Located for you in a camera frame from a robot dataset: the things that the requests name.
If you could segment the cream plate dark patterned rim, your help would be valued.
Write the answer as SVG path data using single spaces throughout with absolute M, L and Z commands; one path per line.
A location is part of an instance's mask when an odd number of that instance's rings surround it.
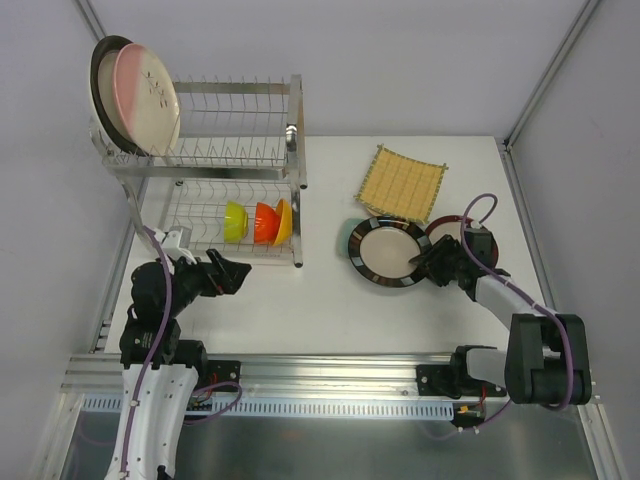
M 361 220 L 347 240 L 347 257 L 366 280 L 386 288 L 411 287 L 426 278 L 413 263 L 431 242 L 425 231 L 408 220 L 375 216 Z

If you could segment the yellow woven bamboo mat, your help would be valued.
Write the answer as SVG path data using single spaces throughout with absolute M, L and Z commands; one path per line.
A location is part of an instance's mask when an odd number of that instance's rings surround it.
M 372 214 L 426 225 L 448 166 L 425 163 L 377 146 L 355 200 Z

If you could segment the pink and cream floral plate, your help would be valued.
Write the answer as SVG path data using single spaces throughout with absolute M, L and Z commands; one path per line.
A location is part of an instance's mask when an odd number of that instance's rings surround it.
M 144 45 L 124 46 L 116 55 L 112 91 L 128 139 L 147 154 L 169 154 L 180 133 L 180 102 L 160 58 Z

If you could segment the cream plate with metallic rim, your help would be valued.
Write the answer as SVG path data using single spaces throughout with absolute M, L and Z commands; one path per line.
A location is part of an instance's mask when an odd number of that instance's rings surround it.
M 128 135 L 115 105 L 112 76 L 119 52 L 132 41 L 118 35 L 101 39 L 91 55 L 89 66 L 89 91 L 93 116 L 102 131 L 120 150 L 128 154 L 146 156 Z

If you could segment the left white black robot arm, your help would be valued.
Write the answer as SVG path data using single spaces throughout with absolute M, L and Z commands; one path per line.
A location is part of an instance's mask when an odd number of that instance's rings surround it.
M 233 295 L 251 267 L 217 250 L 207 260 L 157 259 L 131 276 L 121 335 L 123 406 L 109 479 L 172 479 L 190 399 L 209 380 L 203 342 L 184 340 L 178 315 L 198 297 Z

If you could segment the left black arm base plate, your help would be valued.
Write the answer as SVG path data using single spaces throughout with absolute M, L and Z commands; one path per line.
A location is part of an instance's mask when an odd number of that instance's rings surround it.
M 236 392 L 241 379 L 241 366 L 238 360 L 209 360 L 198 387 L 206 392 Z

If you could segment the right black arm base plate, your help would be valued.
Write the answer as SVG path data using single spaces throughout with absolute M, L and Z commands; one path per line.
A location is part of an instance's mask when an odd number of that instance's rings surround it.
M 419 396 L 444 396 L 453 398 L 452 370 L 447 365 L 420 364 L 415 367 Z

